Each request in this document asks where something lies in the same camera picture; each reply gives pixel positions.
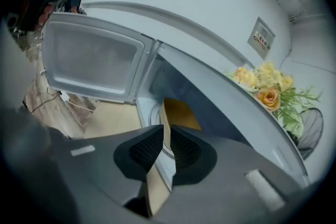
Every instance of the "orange rose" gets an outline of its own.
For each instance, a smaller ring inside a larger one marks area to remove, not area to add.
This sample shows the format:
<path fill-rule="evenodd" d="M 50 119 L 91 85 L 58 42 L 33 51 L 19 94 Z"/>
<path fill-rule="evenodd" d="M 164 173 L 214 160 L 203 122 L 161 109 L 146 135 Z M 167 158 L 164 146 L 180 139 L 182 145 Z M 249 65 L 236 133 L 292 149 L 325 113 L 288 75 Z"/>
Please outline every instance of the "orange rose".
<path fill-rule="evenodd" d="M 280 94 L 275 88 L 262 88 L 255 96 L 269 112 L 276 111 L 280 107 Z"/>

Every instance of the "wall sign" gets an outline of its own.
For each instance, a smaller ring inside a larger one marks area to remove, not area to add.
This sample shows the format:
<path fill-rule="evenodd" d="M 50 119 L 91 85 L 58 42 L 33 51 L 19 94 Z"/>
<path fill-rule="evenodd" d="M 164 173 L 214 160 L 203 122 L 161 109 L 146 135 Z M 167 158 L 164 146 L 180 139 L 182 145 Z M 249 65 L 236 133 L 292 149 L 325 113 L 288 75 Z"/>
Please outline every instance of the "wall sign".
<path fill-rule="evenodd" d="M 248 43 L 263 59 L 265 59 L 268 51 L 271 49 L 271 44 L 274 38 L 274 33 L 263 22 L 263 20 L 258 18 Z"/>

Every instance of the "wooden floor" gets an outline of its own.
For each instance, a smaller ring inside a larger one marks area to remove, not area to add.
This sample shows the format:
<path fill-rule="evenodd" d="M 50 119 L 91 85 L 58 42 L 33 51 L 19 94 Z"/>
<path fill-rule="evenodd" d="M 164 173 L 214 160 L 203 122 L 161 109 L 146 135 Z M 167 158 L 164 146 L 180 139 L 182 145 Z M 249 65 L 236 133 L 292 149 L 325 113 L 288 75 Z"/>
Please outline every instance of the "wooden floor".
<path fill-rule="evenodd" d="M 59 129 L 65 136 L 84 137 L 85 128 L 92 111 L 96 109 L 100 102 L 96 99 L 69 94 L 71 103 L 88 110 L 78 108 L 71 103 L 64 103 L 57 91 L 48 88 L 47 79 L 44 74 L 41 74 L 44 66 L 41 57 L 40 33 L 28 33 L 27 36 L 19 37 L 18 44 L 37 70 L 35 80 L 29 86 L 25 96 L 29 111 L 43 102 L 55 98 L 36 109 L 33 115 L 44 124 Z"/>

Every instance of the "artificial flower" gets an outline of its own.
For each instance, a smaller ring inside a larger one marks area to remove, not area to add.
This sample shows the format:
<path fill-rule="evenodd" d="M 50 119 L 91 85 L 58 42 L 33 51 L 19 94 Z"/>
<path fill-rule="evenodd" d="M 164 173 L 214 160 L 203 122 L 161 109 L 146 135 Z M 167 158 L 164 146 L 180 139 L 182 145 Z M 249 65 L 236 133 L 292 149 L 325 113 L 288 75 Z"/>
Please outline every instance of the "artificial flower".
<path fill-rule="evenodd" d="M 258 79 L 257 87 L 260 89 L 274 87 L 282 82 L 281 72 L 274 68 L 272 62 L 264 62 L 254 73 Z"/>
<path fill-rule="evenodd" d="M 283 127 L 286 131 L 291 132 L 296 138 L 301 138 L 303 135 L 303 120 L 299 113 L 291 113 L 290 114 L 290 122 L 287 122 Z"/>
<path fill-rule="evenodd" d="M 257 78 L 254 73 L 244 67 L 239 67 L 235 71 L 233 79 L 249 88 L 253 88 L 257 85 Z"/>
<path fill-rule="evenodd" d="M 280 89 L 282 92 L 293 86 L 293 77 L 289 75 L 283 75 L 282 81 L 280 82 Z"/>
<path fill-rule="evenodd" d="M 255 97 L 265 105 L 269 112 L 274 112 L 280 107 L 280 93 L 275 88 L 262 88 Z"/>

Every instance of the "flower bouquet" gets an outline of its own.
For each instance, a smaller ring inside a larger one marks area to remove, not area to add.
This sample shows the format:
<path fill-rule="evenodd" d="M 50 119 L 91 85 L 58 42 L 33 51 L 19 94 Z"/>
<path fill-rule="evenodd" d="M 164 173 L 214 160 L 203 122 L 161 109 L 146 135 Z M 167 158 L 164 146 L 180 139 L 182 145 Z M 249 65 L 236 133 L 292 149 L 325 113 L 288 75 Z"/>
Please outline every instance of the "flower bouquet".
<path fill-rule="evenodd" d="M 272 62 L 264 62 L 254 70 L 239 67 L 235 72 L 226 72 L 225 75 L 252 94 L 296 141 L 303 134 L 299 112 L 314 107 L 314 101 L 320 102 L 321 94 L 312 94 L 312 87 L 297 91 L 293 87 L 293 77 L 282 74 L 274 68 Z"/>

